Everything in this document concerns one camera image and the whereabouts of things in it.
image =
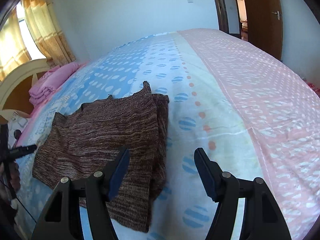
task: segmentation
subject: brown sweater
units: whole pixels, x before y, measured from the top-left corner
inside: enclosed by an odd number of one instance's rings
[[[53,189],[64,176],[80,179],[101,170],[119,147],[129,146],[127,174],[107,207],[120,224],[148,232],[152,202],[165,183],[168,103],[168,96],[151,94],[145,81],[130,97],[84,103],[68,116],[55,113],[36,153],[33,177]]]

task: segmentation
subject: wooden headboard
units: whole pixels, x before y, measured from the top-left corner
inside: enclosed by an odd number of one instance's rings
[[[6,123],[13,111],[26,116],[33,111],[29,90],[50,67],[47,59],[36,59],[20,65],[0,83],[0,123]]]

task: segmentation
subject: curtain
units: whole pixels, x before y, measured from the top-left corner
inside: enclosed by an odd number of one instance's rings
[[[30,60],[21,36],[17,10],[14,9],[0,31],[0,81],[16,67]]]
[[[40,52],[50,66],[65,65],[76,58],[59,27],[49,0],[22,0],[25,20]]]

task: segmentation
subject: metal screw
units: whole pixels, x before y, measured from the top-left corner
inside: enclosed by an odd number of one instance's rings
[[[222,177],[224,177],[224,178],[230,178],[230,177],[231,177],[231,174],[230,174],[230,172],[224,171],[224,172],[222,173]]]
[[[263,184],[264,180],[262,178],[256,178],[256,183]]]
[[[103,175],[102,171],[96,171],[94,174],[93,174],[96,178],[99,178]]]
[[[68,182],[68,178],[67,177],[63,177],[60,181],[61,183],[67,183]]]

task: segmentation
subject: brown wooden door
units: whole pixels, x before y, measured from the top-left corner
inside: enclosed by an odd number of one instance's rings
[[[218,14],[219,30],[229,34],[229,24],[225,1],[215,0],[215,2]]]
[[[248,41],[276,59],[282,52],[282,12],[280,0],[244,0],[248,21]]]

